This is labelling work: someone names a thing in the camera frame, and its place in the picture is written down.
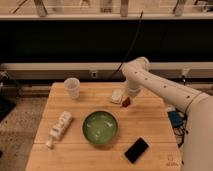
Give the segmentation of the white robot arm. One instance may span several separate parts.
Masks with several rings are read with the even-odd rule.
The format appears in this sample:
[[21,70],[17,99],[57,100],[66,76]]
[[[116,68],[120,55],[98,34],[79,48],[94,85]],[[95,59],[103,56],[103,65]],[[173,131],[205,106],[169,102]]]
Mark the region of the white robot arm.
[[145,57],[123,65],[128,95],[144,87],[186,114],[181,171],[213,171],[213,96],[154,75],[149,66]]

